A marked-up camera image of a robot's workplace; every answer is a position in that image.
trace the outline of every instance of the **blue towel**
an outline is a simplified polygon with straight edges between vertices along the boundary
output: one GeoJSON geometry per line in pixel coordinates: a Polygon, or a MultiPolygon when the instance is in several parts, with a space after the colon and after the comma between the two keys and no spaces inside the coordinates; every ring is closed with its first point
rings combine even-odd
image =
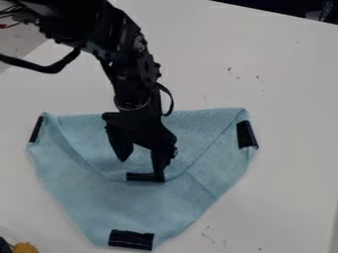
{"type": "Polygon", "coordinates": [[[177,235],[243,176],[256,151],[238,145],[237,124],[249,119],[244,109],[175,112],[163,119],[179,150],[165,170],[167,182],[126,182],[127,172],[152,172],[149,150],[136,146],[122,163],[101,115],[42,116],[39,135],[28,144],[38,173],[101,246],[151,249],[177,235]]]}

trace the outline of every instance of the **table surface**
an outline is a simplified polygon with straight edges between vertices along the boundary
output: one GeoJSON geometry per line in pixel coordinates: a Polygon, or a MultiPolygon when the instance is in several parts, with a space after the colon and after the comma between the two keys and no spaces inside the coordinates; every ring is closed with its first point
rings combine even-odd
{"type": "MultiPolygon", "coordinates": [[[[112,2],[143,27],[177,110],[244,107],[261,145],[240,182],[155,252],[330,252],[338,199],[338,27],[203,0],[112,2]],[[202,236],[205,229],[211,239],[202,236]]],[[[50,41],[26,59],[47,64],[69,51],[50,41]]],[[[115,109],[99,63],[82,53],[57,75],[12,67],[0,83],[0,224],[42,253],[112,252],[82,235],[26,152],[42,111],[115,109]]]]}

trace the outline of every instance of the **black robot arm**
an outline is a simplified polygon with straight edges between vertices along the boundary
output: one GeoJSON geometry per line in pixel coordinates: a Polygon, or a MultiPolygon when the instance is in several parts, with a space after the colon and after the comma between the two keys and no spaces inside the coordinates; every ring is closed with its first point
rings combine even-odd
{"type": "Polygon", "coordinates": [[[48,38],[72,46],[74,50],[51,66],[39,66],[0,54],[0,60],[44,73],[56,73],[74,60],[81,50],[101,62],[111,80],[118,113],[105,113],[107,134],[117,157],[126,161],[135,144],[150,150],[153,173],[127,173],[131,181],[164,182],[164,169],[176,155],[176,136],[161,122],[169,116],[174,102],[168,89],[157,81],[161,76],[147,48],[140,27],[107,0],[25,0],[13,19],[33,23],[48,38]],[[172,104],[162,113],[160,91],[172,104]]]}

